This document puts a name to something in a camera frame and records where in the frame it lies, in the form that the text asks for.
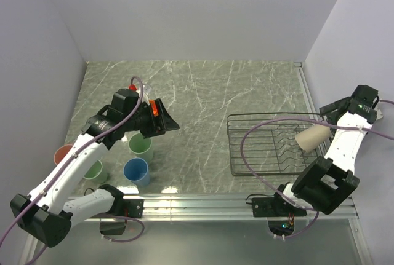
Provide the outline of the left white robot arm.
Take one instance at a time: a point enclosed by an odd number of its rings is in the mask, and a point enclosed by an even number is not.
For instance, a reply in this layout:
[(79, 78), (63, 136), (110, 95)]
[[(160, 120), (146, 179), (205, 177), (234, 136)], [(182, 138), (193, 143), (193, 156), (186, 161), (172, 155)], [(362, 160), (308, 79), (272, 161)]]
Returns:
[(27, 196), (17, 194), (11, 200), (18, 227), (52, 248), (88, 218), (123, 216), (124, 194), (109, 184), (77, 200), (68, 198), (88, 170), (126, 132), (139, 131), (151, 138), (179, 128), (161, 99), (144, 102), (135, 90), (119, 89), (109, 105), (87, 120), (72, 149), (51, 174)]

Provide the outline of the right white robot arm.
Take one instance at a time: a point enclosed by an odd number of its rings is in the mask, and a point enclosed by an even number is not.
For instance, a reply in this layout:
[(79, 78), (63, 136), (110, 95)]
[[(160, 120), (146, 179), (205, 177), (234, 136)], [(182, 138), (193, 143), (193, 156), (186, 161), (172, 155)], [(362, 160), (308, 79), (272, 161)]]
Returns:
[(318, 156), (291, 184), (279, 187), (271, 200), (277, 215), (285, 215), (292, 206), (312, 208), (325, 215), (332, 213), (358, 187), (355, 160), (361, 143), (377, 119), (378, 90), (358, 85), (349, 97), (319, 109), (329, 125), (340, 128), (334, 134), (324, 156)]

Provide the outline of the orange mug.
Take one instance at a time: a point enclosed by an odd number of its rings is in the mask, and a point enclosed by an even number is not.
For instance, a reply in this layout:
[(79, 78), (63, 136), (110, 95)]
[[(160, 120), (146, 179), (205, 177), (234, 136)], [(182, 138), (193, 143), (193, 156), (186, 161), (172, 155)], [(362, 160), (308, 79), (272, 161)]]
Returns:
[(158, 112), (158, 108), (157, 108), (156, 102), (154, 100), (149, 100), (149, 102), (150, 102), (151, 110), (152, 110), (152, 113), (153, 113), (154, 117), (159, 116), (159, 112)]

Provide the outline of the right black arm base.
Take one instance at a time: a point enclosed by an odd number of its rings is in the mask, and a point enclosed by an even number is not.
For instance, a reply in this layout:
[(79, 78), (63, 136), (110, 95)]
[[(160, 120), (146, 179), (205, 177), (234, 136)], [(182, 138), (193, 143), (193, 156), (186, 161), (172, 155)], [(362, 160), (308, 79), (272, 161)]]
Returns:
[(295, 231), (295, 217), (307, 215), (304, 209), (296, 208), (280, 196), (250, 194), (245, 203), (252, 207), (254, 218), (284, 218), (284, 220), (268, 220), (269, 231), (274, 237), (286, 238)]

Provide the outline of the beige plastic cup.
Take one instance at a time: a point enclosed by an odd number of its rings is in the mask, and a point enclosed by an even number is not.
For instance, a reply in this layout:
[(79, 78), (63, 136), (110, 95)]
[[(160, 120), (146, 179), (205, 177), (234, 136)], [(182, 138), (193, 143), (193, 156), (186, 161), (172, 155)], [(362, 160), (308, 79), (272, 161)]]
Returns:
[(321, 143), (325, 142), (331, 136), (329, 127), (323, 125), (314, 125), (298, 133), (295, 140), (300, 148), (305, 152), (311, 152)]

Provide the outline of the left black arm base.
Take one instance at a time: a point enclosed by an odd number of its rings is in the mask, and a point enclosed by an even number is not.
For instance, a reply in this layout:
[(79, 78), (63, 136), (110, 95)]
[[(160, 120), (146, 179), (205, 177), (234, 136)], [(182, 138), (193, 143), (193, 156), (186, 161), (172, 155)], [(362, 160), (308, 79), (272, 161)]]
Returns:
[(141, 230), (138, 236), (145, 232), (145, 225), (141, 222), (143, 214), (143, 199), (123, 199), (118, 202), (115, 208), (100, 214), (99, 230), (104, 237), (119, 236), (126, 232), (126, 228), (131, 223), (138, 223)]

